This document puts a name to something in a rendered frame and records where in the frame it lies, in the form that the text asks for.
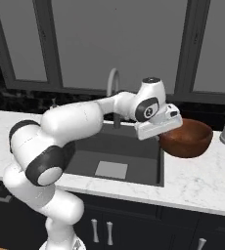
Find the black cupboard door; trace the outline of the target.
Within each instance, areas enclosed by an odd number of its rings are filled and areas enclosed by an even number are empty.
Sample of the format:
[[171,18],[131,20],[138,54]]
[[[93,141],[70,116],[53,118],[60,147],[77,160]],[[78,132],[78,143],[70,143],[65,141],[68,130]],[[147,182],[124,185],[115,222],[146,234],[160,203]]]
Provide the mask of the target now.
[[[156,250],[158,223],[133,216],[105,213],[105,250]],[[107,223],[112,223],[112,245],[108,244]]]
[[225,228],[217,228],[212,231],[197,229],[190,250],[199,250],[200,241],[204,239],[202,250],[225,250]]
[[[98,221],[97,229],[99,235],[99,243],[95,243],[93,241],[91,219],[96,219]],[[74,230],[77,236],[85,244],[86,250],[104,250],[102,221],[103,217],[101,212],[85,208],[82,218],[78,223],[74,225]]]

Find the black drawer front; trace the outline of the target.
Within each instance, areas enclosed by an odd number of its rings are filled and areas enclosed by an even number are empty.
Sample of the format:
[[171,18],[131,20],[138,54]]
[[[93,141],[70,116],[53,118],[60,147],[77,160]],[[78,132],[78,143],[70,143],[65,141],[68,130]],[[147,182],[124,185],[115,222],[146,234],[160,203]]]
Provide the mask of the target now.
[[195,211],[162,206],[159,206],[157,209],[157,218],[161,222],[175,227],[193,229],[196,226],[199,217],[200,214]]
[[140,202],[126,201],[115,198],[100,197],[96,195],[81,194],[80,198],[88,205],[100,209],[125,212],[127,215],[137,214],[160,219],[160,209],[156,205]]
[[198,229],[225,233],[225,216],[202,213]]

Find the brown wooden bowl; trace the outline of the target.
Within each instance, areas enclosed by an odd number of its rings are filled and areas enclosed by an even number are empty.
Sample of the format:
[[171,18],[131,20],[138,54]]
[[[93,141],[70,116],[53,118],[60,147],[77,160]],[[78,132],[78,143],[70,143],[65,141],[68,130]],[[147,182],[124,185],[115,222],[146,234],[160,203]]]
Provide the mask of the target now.
[[213,137],[212,129],[194,119],[183,119],[183,125],[159,136],[160,147],[168,154],[180,158],[202,155]]

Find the dark framed window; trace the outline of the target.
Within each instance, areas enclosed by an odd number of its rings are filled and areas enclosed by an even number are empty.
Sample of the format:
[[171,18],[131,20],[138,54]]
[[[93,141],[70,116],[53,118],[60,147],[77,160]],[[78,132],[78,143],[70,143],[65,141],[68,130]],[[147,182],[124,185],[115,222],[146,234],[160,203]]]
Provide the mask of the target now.
[[0,66],[9,89],[100,95],[164,83],[168,101],[225,104],[225,73],[203,62],[211,0],[0,0]]

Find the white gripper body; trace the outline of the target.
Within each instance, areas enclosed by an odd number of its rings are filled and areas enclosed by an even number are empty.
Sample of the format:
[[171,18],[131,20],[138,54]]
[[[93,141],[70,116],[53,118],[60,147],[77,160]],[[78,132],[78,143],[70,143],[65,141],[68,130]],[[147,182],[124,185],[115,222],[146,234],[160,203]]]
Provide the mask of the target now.
[[153,124],[150,121],[135,124],[137,137],[140,141],[158,136],[162,133],[179,128],[183,125],[183,119],[180,114],[176,117],[163,121],[159,124]]

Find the black dishwasher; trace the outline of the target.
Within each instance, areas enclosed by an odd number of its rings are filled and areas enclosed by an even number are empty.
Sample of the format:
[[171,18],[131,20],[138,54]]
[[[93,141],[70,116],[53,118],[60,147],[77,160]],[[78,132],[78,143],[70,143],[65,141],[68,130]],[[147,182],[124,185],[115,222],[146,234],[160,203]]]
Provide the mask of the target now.
[[16,199],[0,181],[0,197],[12,196],[10,203],[0,202],[0,248],[39,250],[47,239],[46,218]]

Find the grey curved tap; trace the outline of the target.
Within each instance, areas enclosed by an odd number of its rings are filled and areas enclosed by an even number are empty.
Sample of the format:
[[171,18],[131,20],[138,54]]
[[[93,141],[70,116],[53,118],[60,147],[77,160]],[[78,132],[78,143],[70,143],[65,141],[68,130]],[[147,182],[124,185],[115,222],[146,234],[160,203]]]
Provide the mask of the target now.
[[[110,72],[107,84],[107,96],[117,94],[119,91],[119,72],[116,68],[113,68]],[[115,129],[120,128],[120,115],[115,113],[113,115],[113,127]]]

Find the dark grey sink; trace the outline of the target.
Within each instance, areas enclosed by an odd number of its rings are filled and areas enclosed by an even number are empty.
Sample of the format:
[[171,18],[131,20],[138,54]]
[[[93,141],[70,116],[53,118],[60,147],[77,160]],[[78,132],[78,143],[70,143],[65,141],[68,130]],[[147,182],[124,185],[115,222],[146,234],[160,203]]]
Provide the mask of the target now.
[[106,123],[97,135],[75,142],[66,174],[163,187],[163,150],[155,138],[139,141],[132,125]]

